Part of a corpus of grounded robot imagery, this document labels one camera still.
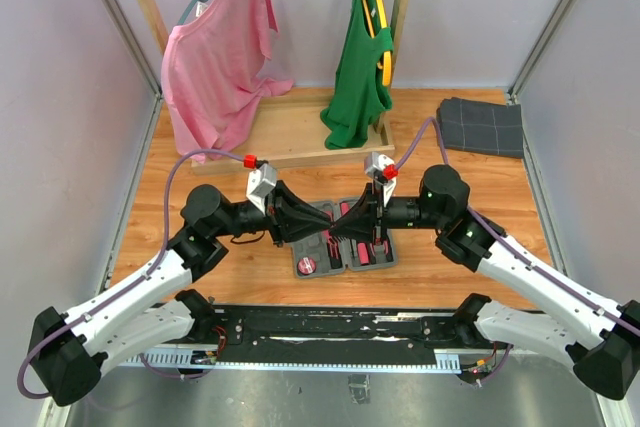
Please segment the pink black utility knife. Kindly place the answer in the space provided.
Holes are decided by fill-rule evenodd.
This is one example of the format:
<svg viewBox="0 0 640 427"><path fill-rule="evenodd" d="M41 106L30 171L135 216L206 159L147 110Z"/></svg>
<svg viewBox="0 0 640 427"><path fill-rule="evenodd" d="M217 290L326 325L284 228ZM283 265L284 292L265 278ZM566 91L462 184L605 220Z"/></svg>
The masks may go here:
<svg viewBox="0 0 640 427"><path fill-rule="evenodd" d="M327 233L327 248L332 269L340 269L342 267L341 253L339 242L330 233Z"/></svg>

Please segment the grey plastic tool case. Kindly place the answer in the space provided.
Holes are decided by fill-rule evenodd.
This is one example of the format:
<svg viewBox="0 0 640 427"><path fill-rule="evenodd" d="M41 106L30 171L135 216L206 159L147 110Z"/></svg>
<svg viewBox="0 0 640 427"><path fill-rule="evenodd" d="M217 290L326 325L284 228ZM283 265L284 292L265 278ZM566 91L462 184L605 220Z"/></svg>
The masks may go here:
<svg viewBox="0 0 640 427"><path fill-rule="evenodd" d="M362 272L367 270L383 269L395 266L398 263L397 256L394 252L394 243L391 234L388 234L383 243L388 244L389 256L393 257L390 262L376 264L371 248L371 243L367 245L370 257L370 264L361 267L358 262L356 244L358 242L351 239L338 240L341 253L342 267L340 269L332 269L330 266L328 248L327 248L327 231L312 234L301 241L294 242L290 245L292 251L293 273L298 279L313 279L320 277L328 277L344 273L347 270L354 272ZM301 257L311 257L316 262L316 272L309 276L301 276L297 273L296 264Z"/></svg>

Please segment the red black tape roll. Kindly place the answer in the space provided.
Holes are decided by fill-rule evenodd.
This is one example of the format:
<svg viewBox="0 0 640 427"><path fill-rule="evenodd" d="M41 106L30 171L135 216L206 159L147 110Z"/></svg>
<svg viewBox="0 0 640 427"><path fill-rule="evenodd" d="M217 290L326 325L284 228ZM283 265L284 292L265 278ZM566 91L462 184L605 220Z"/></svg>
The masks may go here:
<svg viewBox="0 0 640 427"><path fill-rule="evenodd" d="M296 270L301 276L312 275L316 272L316 262L311 257L301 257L296 264Z"/></svg>

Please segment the pink black pliers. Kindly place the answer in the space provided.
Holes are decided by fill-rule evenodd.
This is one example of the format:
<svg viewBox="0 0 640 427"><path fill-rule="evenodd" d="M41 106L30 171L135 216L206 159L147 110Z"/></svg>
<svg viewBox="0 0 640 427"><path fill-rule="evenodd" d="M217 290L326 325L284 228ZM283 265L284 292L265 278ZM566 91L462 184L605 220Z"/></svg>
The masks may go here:
<svg viewBox="0 0 640 427"><path fill-rule="evenodd" d="M373 257L375 258L376 264L382 264L386 262L390 262L393 257L389 256L388 244L372 244L371 245Z"/></svg>

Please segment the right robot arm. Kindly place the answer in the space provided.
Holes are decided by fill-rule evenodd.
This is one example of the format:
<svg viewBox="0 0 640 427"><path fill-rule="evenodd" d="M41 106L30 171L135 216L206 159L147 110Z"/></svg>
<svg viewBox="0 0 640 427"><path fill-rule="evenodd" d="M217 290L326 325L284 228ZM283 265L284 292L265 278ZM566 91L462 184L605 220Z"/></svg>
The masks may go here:
<svg viewBox="0 0 640 427"><path fill-rule="evenodd" d="M434 230L447 259L510 287L539 310L521 312L472 294L452 324L460 344L515 345L569 367L603 397L625 397L639 371L638 301L606 298L528 252L469 207L470 187L449 165L429 167L415 197L393 196L393 182L382 173L373 178L333 224L333 236L379 243L390 229Z"/></svg>

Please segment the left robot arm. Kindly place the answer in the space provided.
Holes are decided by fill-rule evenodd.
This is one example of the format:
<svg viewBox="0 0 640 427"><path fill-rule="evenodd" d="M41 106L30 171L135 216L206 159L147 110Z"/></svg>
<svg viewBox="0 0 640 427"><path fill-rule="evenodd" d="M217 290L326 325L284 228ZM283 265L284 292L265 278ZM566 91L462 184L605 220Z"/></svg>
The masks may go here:
<svg viewBox="0 0 640 427"><path fill-rule="evenodd" d="M267 232L282 245L331 225L328 214L281 181L258 202L231 202L216 187L200 185L189 193L180 215L182 227L137 271L63 313L48 307L35 317L19 372L32 368L45 390L31 392L19 378L23 396L50 397L68 406L91 392L115 361L116 349L127 344L118 339L119 329L133 326L154 303L212 271L228 252L220 238Z"/></svg>

